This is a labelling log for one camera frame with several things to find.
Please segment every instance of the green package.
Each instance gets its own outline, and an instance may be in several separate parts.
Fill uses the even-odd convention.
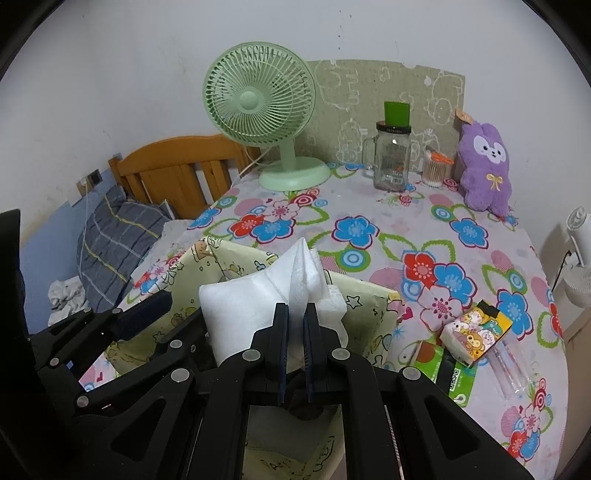
[[[437,375],[439,374],[439,367],[442,359],[442,347],[422,341],[417,346],[417,350],[413,355],[410,365],[418,368],[428,376],[432,382],[435,382],[437,380]],[[468,405],[470,393],[474,386],[477,368],[478,365],[468,368],[464,367],[464,365],[459,362],[456,362],[454,366],[448,395],[461,407],[466,407]]]

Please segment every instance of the fan base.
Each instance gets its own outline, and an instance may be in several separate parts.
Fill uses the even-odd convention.
[[[296,157],[295,168],[285,171],[280,161],[265,167],[259,183],[267,190],[293,192],[320,185],[330,177],[330,169],[322,160],[313,157]]]

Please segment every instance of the mug handle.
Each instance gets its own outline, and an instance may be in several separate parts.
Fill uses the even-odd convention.
[[[366,138],[361,144],[361,162],[366,170],[373,170],[375,165],[375,137]]]

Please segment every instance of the fan cord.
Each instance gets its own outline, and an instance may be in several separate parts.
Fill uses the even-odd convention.
[[[560,265],[560,269],[558,270],[558,274],[556,275],[556,280],[554,280],[554,285],[552,286],[552,292],[554,291],[554,289],[556,288],[556,285],[558,284],[558,279],[560,278],[560,274],[562,273],[562,269],[566,265],[566,259],[569,257],[569,255],[572,255],[572,254],[573,253],[570,250],[568,250],[564,254],[564,258],[562,259],[562,264]]]
[[[250,153],[248,152],[248,149],[243,145],[242,148],[244,149],[244,151],[246,152],[246,156],[248,157],[248,159],[251,161],[248,166],[243,169],[240,173],[238,173],[238,177],[236,177],[236,179],[232,182],[232,185],[230,185],[230,188],[233,188],[234,185],[236,183],[239,183],[242,180],[242,174],[244,172],[246,172],[249,168],[251,168],[254,164],[256,164],[257,166],[261,166],[261,164],[259,163],[259,161],[265,156],[267,155],[271,149],[273,147],[269,147],[267,148],[264,152],[262,152],[257,158],[255,158],[254,160],[252,159]]]

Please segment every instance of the blue wall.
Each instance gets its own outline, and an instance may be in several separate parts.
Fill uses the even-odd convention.
[[[94,211],[103,195],[115,185],[110,170],[102,174],[103,181],[73,207],[59,207],[21,248],[21,271],[25,279],[25,317],[30,333],[47,327],[51,304],[47,290],[54,280],[67,280],[78,275],[76,264],[78,237],[88,213]]]

